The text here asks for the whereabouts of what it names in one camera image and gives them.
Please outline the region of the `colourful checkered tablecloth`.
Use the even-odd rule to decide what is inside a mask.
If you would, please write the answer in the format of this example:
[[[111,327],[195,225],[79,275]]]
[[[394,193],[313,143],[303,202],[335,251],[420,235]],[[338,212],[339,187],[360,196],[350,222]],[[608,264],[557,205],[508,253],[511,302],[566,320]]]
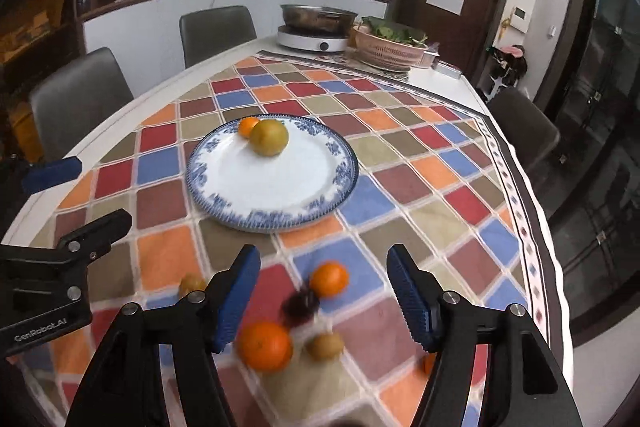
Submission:
[[[426,375],[385,275],[390,246],[404,244],[442,287],[471,303],[521,303],[551,339],[560,311],[544,218],[489,120],[472,98],[443,81],[427,93],[340,66],[265,53],[206,65],[134,103],[77,147],[80,180],[37,205],[32,243],[51,247],[116,209],[132,228],[89,270],[91,325],[25,353],[18,362],[54,425],[62,425],[99,341],[119,308],[171,305],[188,273],[212,277],[252,243],[262,256],[245,323],[283,322],[282,303],[327,261],[349,285],[291,331],[292,360],[257,373],[233,347],[216,362],[241,426],[405,426]],[[287,232],[245,233],[208,217],[186,187],[186,165],[203,136],[258,114],[314,118],[339,133],[359,162],[355,190],[340,208]],[[339,357],[314,361],[306,343],[337,333]]]

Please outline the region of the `grey chair far left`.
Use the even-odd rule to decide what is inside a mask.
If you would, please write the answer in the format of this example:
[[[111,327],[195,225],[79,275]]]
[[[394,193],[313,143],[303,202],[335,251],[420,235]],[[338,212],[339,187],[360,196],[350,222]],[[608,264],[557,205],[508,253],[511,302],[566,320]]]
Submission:
[[[257,38],[250,11],[243,5],[184,14],[179,30],[186,68]]]

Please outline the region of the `golden round pear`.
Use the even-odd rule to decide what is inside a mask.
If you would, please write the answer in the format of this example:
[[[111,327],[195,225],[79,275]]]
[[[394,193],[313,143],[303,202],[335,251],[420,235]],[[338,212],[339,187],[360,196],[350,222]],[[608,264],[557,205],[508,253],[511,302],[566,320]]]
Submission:
[[[288,146],[288,129],[277,119],[261,119],[250,132],[250,146],[260,156],[273,157]]]

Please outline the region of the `small orange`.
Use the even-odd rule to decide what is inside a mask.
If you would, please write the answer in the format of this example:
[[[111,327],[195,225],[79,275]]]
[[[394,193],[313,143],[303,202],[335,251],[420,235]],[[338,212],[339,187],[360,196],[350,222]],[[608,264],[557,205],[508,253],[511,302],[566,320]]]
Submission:
[[[349,285],[349,273],[340,262],[327,261],[310,274],[308,286],[321,299],[340,295]]]
[[[252,132],[259,121],[260,119],[257,117],[246,117],[241,119],[238,126],[239,135],[244,139],[250,139],[250,132]]]

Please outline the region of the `blue white porcelain plate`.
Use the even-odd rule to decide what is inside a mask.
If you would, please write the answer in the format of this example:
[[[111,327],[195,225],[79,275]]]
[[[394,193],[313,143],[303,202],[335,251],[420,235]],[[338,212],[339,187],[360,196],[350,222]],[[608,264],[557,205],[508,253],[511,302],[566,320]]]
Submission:
[[[337,210],[358,181],[352,147],[314,118],[260,115],[282,124],[288,144],[262,156],[240,135],[239,119],[209,132],[186,165],[196,205],[227,227],[247,232],[297,229]]]

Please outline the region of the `pink basket with greens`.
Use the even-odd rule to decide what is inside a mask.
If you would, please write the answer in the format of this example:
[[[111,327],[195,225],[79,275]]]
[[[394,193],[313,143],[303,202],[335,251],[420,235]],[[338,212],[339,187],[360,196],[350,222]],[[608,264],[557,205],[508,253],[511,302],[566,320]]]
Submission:
[[[367,63],[405,72],[422,60],[427,34],[392,20],[363,17],[352,28],[358,54]]]

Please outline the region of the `grey chair near left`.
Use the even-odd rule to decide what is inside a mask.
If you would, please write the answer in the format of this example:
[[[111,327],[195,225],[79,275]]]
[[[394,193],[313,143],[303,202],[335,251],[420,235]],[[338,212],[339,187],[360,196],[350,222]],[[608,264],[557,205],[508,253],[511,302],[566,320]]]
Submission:
[[[65,157],[133,99],[110,49],[99,48],[54,72],[29,95],[44,159]]]

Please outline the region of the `steel pot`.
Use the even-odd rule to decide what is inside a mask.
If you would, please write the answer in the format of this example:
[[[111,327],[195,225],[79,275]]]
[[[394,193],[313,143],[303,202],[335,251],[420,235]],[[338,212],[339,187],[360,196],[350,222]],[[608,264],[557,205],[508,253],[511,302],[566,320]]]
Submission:
[[[281,10],[286,26],[330,35],[346,35],[357,17],[357,13],[328,6],[282,4]]]

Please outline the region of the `large orange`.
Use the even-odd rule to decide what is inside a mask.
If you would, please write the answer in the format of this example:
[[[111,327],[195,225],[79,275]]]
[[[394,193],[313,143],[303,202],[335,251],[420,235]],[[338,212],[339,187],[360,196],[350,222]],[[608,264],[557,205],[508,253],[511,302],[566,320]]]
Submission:
[[[240,360],[258,373],[273,373],[284,369],[293,355],[293,341],[282,325],[260,321],[247,325],[235,340]]]
[[[435,353],[427,353],[426,355],[424,355],[422,366],[424,369],[424,373],[427,376],[430,376],[431,373],[433,372],[435,361],[436,361]]]

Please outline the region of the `dark plum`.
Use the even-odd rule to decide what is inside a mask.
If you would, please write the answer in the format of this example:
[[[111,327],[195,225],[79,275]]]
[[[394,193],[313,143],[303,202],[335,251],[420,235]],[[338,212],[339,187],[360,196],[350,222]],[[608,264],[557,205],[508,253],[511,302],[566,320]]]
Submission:
[[[306,324],[314,318],[319,308],[320,299],[312,289],[299,289],[282,303],[283,324],[288,329]]]

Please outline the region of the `black glass sliding door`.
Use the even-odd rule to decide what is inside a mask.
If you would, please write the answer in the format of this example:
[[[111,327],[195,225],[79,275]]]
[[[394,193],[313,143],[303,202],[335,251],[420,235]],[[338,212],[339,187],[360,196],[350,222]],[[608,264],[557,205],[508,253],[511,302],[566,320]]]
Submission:
[[[581,346],[639,306],[639,0],[570,0],[536,102],[560,132],[536,187]]]

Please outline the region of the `grey chair right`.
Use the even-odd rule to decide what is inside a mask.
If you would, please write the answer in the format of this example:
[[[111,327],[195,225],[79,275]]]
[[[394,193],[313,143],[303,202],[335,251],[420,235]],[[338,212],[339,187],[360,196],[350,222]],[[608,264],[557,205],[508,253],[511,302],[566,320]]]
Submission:
[[[518,89],[502,89],[488,109],[527,174],[533,174],[560,142],[559,129]]]

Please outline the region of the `small box on table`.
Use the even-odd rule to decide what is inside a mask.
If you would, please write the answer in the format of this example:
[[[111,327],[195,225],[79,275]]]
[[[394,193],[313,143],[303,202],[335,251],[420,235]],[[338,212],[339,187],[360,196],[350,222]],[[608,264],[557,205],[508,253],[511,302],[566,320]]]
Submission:
[[[459,79],[462,76],[462,72],[457,66],[451,65],[441,60],[437,60],[433,64],[433,69],[439,74],[445,75],[449,78]]]

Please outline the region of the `white induction cooker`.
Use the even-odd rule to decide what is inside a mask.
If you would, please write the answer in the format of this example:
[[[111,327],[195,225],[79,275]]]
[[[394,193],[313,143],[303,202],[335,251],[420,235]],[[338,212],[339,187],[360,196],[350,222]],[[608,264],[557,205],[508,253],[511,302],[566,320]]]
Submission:
[[[282,25],[278,28],[277,43],[286,48],[311,53],[343,53],[348,47],[348,38],[344,36],[316,35]]]

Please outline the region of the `brown kiwi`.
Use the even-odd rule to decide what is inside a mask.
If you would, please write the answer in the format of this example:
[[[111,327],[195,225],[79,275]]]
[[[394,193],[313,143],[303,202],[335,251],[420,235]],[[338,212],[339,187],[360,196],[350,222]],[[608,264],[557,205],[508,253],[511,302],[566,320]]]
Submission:
[[[328,361],[339,357],[345,348],[345,343],[340,334],[322,333],[306,343],[305,349],[314,361]]]
[[[182,299],[192,293],[192,291],[205,291],[207,283],[199,275],[188,273],[180,281],[178,288],[178,298]]]

